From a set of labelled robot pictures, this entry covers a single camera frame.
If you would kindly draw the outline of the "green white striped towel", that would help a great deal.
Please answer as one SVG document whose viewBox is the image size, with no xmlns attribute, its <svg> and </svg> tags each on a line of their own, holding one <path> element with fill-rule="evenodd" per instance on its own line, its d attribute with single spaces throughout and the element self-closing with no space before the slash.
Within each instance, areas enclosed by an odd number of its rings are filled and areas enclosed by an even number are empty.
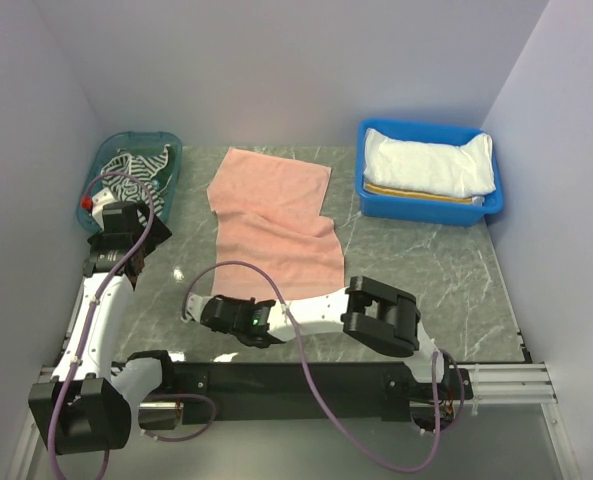
<svg viewBox="0 0 593 480">
<path fill-rule="evenodd" d="M 150 192 L 156 215 L 161 218 L 165 208 L 169 185 L 175 160 L 170 144 L 162 147 L 159 153 L 142 154 L 121 150 L 102 169 L 101 173 L 113 173 L 102 179 L 102 185 L 119 201 L 139 200 L 148 203 L 147 194 L 130 179 L 120 173 L 130 175 L 146 185 Z"/>
</svg>

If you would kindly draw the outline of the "pink terry towel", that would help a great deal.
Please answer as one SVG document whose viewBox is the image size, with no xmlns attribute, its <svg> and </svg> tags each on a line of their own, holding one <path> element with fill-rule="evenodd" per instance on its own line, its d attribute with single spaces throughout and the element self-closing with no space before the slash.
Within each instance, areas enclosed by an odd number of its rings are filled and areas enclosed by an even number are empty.
<svg viewBox="0 0 593 480">
<path fill-rule="evenodd" d="M 344 255 L 333 220 L 321 213 L 330 177 L 326 166 L 229 149 L 207 189 L 218 222 L 213 293 L 272 298 L 253 266 L 288 300 L 341 289 Z"/>
</svg>

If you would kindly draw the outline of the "white terry towel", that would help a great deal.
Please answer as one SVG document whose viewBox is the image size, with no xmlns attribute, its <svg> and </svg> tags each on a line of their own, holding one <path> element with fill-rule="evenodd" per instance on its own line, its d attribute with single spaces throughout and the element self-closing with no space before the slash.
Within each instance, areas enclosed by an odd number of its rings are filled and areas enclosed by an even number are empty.
<svg viewBox="0 0 593 480">
<path fill-rule="evenodd" d="M 365 183 L 450 197 L 496 190 L 493 141 L 480 133 L 461 146 L 395 140 L 370 128 L 365 137 Z"/>
</svg>

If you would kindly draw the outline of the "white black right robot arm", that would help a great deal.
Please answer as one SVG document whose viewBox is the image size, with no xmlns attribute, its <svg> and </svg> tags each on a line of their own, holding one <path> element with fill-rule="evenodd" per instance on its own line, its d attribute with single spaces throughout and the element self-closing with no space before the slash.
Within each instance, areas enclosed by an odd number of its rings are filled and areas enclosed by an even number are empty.
<svg viewBox="0 0 593 480">
<path fill-rule="evenodd" d="M 368 277 L 355 276 L 346 288 L 285 303 L 191 294 L 185 315 L 259 349 L 299 335 L 344 333 L 380 355 L 402 360 L 411 384 L 425 398 L 438 399 L 458 386 L 424 328 L 416 298 Z"/>
</svg>

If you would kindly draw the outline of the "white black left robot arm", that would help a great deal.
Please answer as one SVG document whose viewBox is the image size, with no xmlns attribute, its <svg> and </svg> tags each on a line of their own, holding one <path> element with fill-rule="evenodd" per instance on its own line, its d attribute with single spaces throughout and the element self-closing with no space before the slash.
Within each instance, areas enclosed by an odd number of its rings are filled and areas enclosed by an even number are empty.
<svg viewBox="0 0 593 480">
<path fill-rule="evenodd" d="M 123 448 L 149 396 L 169 400 L 177 389 L 165 350 L 137 352 L 112 372 L 118 333 L 146 257 L 170 238 L 142 201 L 101 209 L 102 228 L 88 243 L 73 329 L 48 381 L 34 384 L 28 404 L 49 452 L 77 454 Z"/>
</svg>

